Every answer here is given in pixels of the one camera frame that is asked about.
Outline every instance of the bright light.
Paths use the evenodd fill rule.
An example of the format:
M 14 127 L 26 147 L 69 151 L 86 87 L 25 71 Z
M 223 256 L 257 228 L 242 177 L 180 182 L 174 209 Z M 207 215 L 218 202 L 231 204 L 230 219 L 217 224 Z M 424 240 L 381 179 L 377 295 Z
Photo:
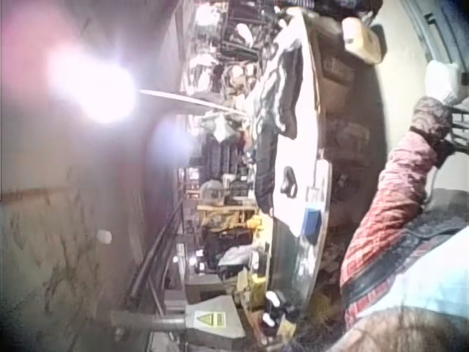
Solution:
M 197 264 L 197 258 L 196 257 L 190 257 L 189 258 L 189 265 L 190 266 L 195 266 Z
M 136 87 L 130 74 L 117 65 L 62 49 L 51 54 L 48 69 L 51 86 L 95 121 L 118 122 L 135 106 Z

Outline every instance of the red plaid sleeve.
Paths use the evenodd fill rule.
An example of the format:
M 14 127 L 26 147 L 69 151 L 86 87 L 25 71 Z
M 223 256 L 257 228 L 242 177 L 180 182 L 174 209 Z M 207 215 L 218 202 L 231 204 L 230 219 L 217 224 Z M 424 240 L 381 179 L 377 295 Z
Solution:
M 435 151 L 417 133 L 407 132 L 380 174 L 372 206 L 355 232 L 341 267 L 340 285 L 353 279 L 377 255 L 394 243 L 402 228 L 421 212 L 426 176 L 435 165 Z M 359 312 L 384 294 L 392 278 L 346 311 L 350 327 Z

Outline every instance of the beige plastic canister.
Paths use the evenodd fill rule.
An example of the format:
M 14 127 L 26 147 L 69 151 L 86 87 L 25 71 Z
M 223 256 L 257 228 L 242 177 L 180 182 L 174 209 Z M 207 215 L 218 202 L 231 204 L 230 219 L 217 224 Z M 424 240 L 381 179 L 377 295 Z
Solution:
M 378 36 L 358 18 L 348 17 L 342 21 L 345 50 L 359 57 L 367 64 L 381 62 L 381 47 Z

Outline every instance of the yellow warning label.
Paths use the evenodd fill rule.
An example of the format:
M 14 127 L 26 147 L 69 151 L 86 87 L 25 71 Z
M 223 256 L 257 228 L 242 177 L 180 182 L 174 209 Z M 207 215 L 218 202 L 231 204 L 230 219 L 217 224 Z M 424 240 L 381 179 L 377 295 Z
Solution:
M 226 328 L 226 313 L 225 312 L 195 312 L 194 326 L 205 328 Z

